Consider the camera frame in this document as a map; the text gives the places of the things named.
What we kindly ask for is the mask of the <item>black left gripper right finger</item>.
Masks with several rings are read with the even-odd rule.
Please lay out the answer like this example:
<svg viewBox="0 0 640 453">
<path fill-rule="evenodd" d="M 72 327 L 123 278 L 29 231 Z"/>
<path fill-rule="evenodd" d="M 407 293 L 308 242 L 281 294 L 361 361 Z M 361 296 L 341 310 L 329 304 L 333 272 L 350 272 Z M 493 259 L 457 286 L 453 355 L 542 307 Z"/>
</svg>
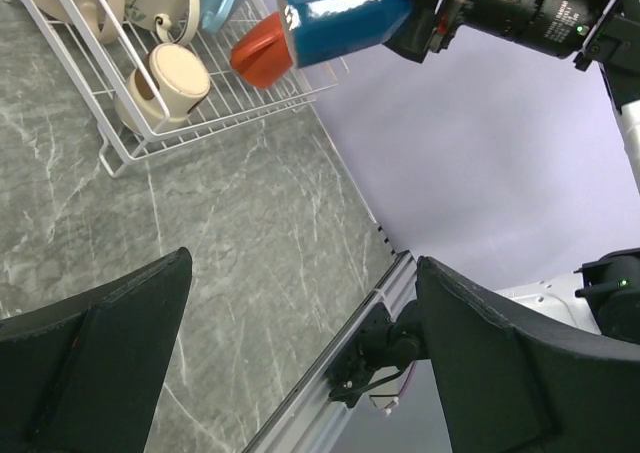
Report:
<svg viewBox="0 0 640 453">
<path fill-rule="evenodd" d="M 636 452 L 639 347 L 418 261 L 421 323 L 455 452 Z"/>
</svg>

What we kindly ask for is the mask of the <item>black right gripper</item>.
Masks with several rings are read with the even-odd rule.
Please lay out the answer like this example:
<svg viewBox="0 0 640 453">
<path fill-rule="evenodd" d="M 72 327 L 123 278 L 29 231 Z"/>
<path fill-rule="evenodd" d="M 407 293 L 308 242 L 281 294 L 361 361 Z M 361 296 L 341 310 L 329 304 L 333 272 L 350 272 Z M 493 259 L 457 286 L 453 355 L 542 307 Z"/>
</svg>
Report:
<svg viewBox="0 0 640 453">
<path fill-rule="evenodd" d="M 467 26 L 564 59 L 582 48 L 608 0 L 411 0 L 411 11 L 384 43 L 396 55 L 423 63 L 449 47 Z"/>
</svg>

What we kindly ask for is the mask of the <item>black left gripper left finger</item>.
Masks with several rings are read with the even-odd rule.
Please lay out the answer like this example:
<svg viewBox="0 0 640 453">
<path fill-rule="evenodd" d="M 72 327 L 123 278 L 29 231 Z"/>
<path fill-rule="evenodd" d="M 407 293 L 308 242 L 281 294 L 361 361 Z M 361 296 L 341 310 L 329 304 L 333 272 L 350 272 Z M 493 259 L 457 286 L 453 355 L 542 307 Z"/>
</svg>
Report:
<svg viewBox="0 0 640 453">
<path fill-rule="evenodd" d="M 192 282 L 181 247 L 1 322 L 4 452 L 141 452 Z"/>
</svg>

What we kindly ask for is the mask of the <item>dark blue mug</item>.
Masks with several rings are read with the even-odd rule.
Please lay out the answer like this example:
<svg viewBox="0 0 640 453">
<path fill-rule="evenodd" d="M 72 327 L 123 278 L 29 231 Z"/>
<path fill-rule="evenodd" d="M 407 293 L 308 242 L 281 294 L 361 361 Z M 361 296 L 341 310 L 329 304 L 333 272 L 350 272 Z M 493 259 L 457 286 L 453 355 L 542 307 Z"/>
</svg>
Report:
<svg viewBox="0 0 640 453">
<path fill-rule="evenodd" d="M 289 55 L 306 68 L 386 42 L 411 0 L 276 0 Z"/>
</svg>

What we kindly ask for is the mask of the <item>orange mug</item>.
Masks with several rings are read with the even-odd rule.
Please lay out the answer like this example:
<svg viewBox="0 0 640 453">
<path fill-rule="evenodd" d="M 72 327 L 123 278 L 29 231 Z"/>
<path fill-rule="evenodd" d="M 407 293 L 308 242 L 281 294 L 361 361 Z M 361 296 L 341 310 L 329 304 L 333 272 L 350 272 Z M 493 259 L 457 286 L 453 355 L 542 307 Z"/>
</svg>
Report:
<svg viewBox="0 0 640 453">
<path fill-rule="evenodd" d="M 247 83 L 261 89 L 271 87 L 292 68 L 278 12 L 261 20 L 235 44 L 230 64 Z"/>
</svg>

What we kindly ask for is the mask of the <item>cream steel-lined tumbler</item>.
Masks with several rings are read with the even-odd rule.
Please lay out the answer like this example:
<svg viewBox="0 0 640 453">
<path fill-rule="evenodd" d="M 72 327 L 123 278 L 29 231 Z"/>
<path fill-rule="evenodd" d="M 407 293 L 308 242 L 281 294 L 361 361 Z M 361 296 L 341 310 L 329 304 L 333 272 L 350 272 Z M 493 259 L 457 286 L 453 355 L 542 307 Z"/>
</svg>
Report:
<svg viewBox="0 0 640 453">
<path fill-rule="evenodd" d="M 125 83 L 134 103 L 153 131 L 181 128 L 211 90 L 207 68 L 190 50 L 173 43 L 157 45 L 142 62 L 160 96 L 136 68 Z"/>
</svg>

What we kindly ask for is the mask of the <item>cream mug green interior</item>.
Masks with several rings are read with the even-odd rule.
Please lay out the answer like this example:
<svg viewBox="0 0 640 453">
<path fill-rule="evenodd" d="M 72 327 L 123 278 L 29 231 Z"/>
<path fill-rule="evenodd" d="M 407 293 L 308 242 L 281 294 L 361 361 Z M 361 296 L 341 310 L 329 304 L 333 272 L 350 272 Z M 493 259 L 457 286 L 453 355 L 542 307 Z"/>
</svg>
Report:
<svg viewBox="0 0 640 453">
<path fill-rule="evenodd" d="M 133 24 L 154 32 L 162 43 L 185 46 L 200 21 L 200 0 L 126 0 L 125 16 Z"/>
</svg>

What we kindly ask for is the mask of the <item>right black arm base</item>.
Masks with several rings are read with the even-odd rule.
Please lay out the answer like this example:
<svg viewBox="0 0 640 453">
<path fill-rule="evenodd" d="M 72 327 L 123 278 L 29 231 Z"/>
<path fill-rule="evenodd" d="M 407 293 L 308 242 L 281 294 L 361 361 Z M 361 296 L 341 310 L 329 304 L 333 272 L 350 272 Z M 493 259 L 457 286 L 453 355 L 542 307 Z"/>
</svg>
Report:
<svg viewBox="0 0 640 453">
<path fill-rule="evenodd" d="M 429 358 L 418 302 L 408 302 L 395 319 L 378 303 L 330 365 L 328 400 L 353 408 L 362 395 Z"/>
</svg>

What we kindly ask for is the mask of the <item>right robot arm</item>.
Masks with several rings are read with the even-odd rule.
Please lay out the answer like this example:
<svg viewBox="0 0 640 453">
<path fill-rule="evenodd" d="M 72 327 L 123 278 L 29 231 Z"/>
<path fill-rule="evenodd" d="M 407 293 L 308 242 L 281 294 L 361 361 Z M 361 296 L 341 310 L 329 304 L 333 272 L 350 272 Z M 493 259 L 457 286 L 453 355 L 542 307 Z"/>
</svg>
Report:
<svg viewBox="0 0 640 453">
<path fill-rule="evenodd" d="M 597 69 L 618 129 L 624 164 L 613 172 L 601 160 L 585 190 L 608 219 L 639 208 L 639 0 L 410 0 L 402 26 L 385 43 L 421 63 L 446 51 L 460 29 L 499 38 L 581 72 Z"/>
</svg>

